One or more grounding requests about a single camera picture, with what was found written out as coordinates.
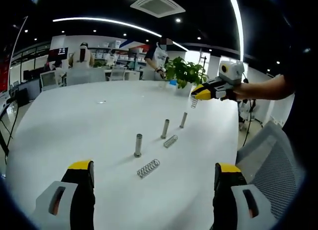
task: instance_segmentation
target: office chair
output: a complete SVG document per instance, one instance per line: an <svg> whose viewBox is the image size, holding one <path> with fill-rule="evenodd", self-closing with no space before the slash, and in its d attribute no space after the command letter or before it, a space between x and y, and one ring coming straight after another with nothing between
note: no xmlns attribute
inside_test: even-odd
<svg viewBox="0 0 318 230"><path fill-rule="evenodd" d="M118 80L125 80L125 72L126 67L113 67L113 70L111 71L110 77L108 77L109 81L118 81Z"/></svg>
<svg viewBox="0 0 318 230"><path fill-rule="evenodd" d="M48 71L40 75L42 91L47 91L59 87L58 78L55 71Z"/></svg>
<svg viewBox="0 0 318 230"><path fill-rule="evenodd" d="M278 220L300 188L305 171L296 160L283 130L268 122L238 151L236 166L248 184L266 196L271 213Z"/></svg>
<svg viewBox="0 0 318 230"><path fill-rule="evenodd" d="M90 82L90 77L89 77L89 72L87 72L87 70L73 68L67 71L67 75L66 75L67 86L84 84L89 82Z"/></svg>
<svg viewBox="0 0 318 230"><path fill-rule="evenodd" d="M106 76L104 69L90 69L89 82L105 82Z"/></svg>

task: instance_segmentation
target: white shirt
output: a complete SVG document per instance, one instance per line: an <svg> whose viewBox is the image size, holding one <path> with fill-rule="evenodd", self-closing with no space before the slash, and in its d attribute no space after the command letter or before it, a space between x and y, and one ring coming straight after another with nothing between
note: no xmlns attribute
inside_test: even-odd
<svg viewBox="0 0 318 230"><path fill-rule="evenodd" d="M165 71L164 64L167 57L168 57L167 51L160 48L157 42L155 46L151 47L148 50L145 56L145 59L146 58L151 59L156 64L157 68L161 68L163 71ZM160 74L158 74L157 72L155 72L155 80L162 80Z"/></svg>
<svg viewBox="0 0 318 230"><path fill-rule="evenodd" d="M84 61L80 62L80 50L85 49L85 57ZM75 69L82 69L82 68L89 68L89 61L91 57L90 50L87 49L86 46L80 46L77 51L73 54L73 68Z"/></svg>
<svg viewBox="0 0 318 230"><path fill-rule="evenodd" d="M115 55L111 55L110 53L105 55L105 60L107 61L107 65L113 66L117 62L117 58Z"/></svg>

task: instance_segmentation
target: ceiling air conditioner vent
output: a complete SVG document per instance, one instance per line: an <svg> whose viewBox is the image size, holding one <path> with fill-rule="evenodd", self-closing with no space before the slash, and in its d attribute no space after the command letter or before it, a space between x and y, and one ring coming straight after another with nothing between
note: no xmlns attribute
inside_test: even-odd
<svg viewBox="0 0 318 230"><path fill-rule="evenodd" d="M185 9L173 0L137 0L130 7L157 18L185 12Z"/></svg>

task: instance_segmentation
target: coil spring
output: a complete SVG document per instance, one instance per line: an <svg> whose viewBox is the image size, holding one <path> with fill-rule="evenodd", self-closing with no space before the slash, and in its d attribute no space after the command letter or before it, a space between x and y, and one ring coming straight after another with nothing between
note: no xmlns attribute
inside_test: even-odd
<svg viewBox="0 0 318 230"><path fill-rule="evenodd" d="M164 147L169 148L173 143L175 143L178 140L177 135L173 135L170 137L165 143L163 144Z"/></svg>
<svg viewBox="0 0 318 230"><path fill-rule="evenodd" d="M193 98L192 99L192 104L191 104L191 108L196 108L197 104L198 104L198 99Z"/></svg>
<svg viewBox="0 0 318 230"><path fill-rule="evenodd" d="M154 159L149 164L145 165L140 170L138 170L137 174L139 177L144 178L147 175L149 175L151 172L153 172L155 169L157 169L159 165L160 165L160 161L157 159Z"/></svg>

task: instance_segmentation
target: glass wall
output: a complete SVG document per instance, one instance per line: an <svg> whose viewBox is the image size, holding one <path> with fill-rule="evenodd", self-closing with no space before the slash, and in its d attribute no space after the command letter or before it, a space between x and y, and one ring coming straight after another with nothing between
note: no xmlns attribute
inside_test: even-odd
<svg viewBox="0 0 318 230"><path fill-rule="evenodd" d="M10 67L10 84L23 82L23 71L43 67L47 61L50 43L23 50L12 57Z"/></svg>

